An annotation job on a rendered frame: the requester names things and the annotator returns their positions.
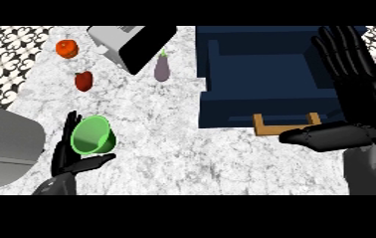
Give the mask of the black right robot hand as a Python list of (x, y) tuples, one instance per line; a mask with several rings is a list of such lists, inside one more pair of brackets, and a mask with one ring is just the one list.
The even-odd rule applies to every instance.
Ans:
[(345, 121), (285, 131), (279, 142), (317, 152), (369, 146), (376, 142), (376, 62), (353, 26), (319, 28), (311, 38), (332, 78)]

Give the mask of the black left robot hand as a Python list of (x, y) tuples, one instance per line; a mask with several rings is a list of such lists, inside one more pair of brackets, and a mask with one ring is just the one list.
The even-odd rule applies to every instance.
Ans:
[(80, 172), (95, 170), (117, 157), (114, 153), (109, 153), (104, 156), (83, 158), (76, 152), (74, 148), (71, 147), (71, 135), (81, 119), (83, 116), (78, 115), (76, 111), (68, 113), (62, 139), (56, 144), (52, 158), (52, 176), (58, 176), (68, 172), (77, 175)]

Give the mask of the green cup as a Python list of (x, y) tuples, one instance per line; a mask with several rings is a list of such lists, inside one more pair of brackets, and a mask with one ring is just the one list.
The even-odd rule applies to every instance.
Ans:
[(83, 119), (71, 135), (71, 147), (81, 155), (108, 153), (117, 145), (117, 137), (108, 119), (90, 116)]

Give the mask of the dark blue open drawer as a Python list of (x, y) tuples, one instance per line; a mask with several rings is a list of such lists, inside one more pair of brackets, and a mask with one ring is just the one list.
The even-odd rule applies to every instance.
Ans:
[(251, 127), (344, 119), (311, 38), (316, 26), (198, 26), (196, 75), (205, 79), (198, 126)]

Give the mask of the grey rounded object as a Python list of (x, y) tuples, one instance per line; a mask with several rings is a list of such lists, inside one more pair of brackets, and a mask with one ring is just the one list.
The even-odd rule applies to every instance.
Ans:
[(43, 153), (45, 142), (42, 125), (0, 109), (0, 187), (28, 172)]

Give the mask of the red bell pepper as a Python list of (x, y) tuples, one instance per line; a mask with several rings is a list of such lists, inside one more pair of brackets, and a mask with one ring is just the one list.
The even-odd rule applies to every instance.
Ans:
[(93, 87), (93, 74), (86, 71), (76, 74), (76, 86), (81, 92), (86, 92)]

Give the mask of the orange tomato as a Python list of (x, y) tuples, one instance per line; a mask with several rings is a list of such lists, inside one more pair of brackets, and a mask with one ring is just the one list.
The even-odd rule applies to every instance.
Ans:
[(62, 40), (56, 44), (56, 53), (65, 59), (71, 59), (78, 55), (78, 44), (74, 40)]

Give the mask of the purple eggplant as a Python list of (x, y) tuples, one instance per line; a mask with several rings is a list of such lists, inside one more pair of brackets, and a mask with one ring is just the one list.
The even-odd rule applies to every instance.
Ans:
[(167, 53), (160, 54), (157, 67), (155, 67), (155, 78), (160, 82), (164, 82), (171, 76), (171, 68), (168, 62)]

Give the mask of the grey and black appliance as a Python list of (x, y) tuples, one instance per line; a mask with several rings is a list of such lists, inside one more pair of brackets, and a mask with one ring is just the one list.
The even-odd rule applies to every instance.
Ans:
[(177, 33), (176, 26), (90, 26), (96, 52), (136, 75)]

